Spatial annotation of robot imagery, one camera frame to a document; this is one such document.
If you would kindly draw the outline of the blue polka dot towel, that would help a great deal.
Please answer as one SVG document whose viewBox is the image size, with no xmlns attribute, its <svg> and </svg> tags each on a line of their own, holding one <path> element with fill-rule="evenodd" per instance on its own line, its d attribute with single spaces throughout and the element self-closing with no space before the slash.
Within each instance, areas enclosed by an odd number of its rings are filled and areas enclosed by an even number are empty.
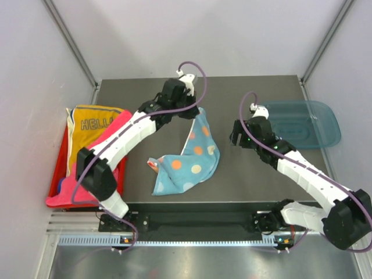
<svg viewBox="0 0 372 279">
<path fill-rule="evenodd" d="M 183 194 L 212 177 L 220 160 L 204 108 L 193 120 L 179 155 L 149 158 L 147 164 L 156 173 L 153 196 Z"/>
</svg>

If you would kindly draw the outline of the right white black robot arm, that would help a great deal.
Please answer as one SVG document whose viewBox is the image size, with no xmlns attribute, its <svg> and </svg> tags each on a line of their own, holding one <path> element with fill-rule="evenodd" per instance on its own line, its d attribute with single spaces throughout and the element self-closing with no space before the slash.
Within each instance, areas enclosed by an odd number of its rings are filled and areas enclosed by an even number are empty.
<svg viewBox="0 0 372 279">
<path fill-rule="evenodd" d="M 311 207 L 285 199 L 271 210 L 271 223 L 278 230 L 297 225 L 322 233 L 336 248 L 352 246 L 371 232 L 371 198 L 330 179 L 309 163 L 288 141 L 276 136 L 264 116 L 237 119 L 230 135 L 232 145 L 253 149 L 260 160 L 290 178 L 319 204 Z"/>
</svg>

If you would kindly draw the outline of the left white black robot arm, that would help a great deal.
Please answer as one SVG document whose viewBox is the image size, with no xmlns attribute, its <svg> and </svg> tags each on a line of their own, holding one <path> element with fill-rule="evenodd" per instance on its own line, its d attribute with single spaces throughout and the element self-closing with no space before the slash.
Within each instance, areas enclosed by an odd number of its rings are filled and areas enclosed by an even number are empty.
<svg viewBox="0 0 372 279">
<path fill-rule="evenodd" d="M 154 134 L 173 116 L 193 119 L 198 115 L 194 95 L 196 75 L 183 74 L 168 79 L 156 97 L 144 102 L 108 139 L 92 148 L 82 148 L 77 154 L 76 181 L 88 191 L 100 207 L 111 213 L 112 224 L 118 230 L 131 226 L 128 205 L 117 191 L 113 172 L 119 162 L 143 139 Z"/>
</svg>

